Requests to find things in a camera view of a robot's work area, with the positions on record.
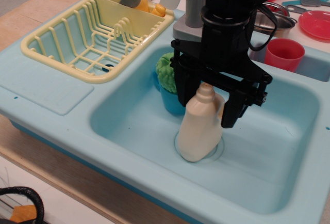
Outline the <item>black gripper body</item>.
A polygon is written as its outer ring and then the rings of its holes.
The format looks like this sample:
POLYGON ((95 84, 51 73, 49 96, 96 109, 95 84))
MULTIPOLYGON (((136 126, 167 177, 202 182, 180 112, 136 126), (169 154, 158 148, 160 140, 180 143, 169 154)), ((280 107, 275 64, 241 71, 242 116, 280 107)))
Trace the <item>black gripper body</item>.
POLYGON ((248 56, 257 11, 273 23, 276 18, 263 3, 267 0, 206 0, 201 9, 203 22, 200 42, 176 39, 174 55, 187 55, 200 65, 201 81, 229 94, 246 94, 248 106, 262 105, 272 77, 248 56))

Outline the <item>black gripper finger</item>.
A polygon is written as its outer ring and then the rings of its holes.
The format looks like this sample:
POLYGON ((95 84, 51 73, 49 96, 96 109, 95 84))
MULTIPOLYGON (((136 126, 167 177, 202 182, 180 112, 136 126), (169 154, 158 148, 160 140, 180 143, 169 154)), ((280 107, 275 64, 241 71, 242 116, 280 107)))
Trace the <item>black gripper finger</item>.
POLYGON ((221 125, 224 129, 233 128, 236 121, 243 116, 248 105, 246 94, 241 91, 232 91, 224 105, 221 125))
POLYGON ((201 79, 198 76, 200 65, 187 55, 174 56, 174 79, 180 104, 185 107, 195 95, 201 79))

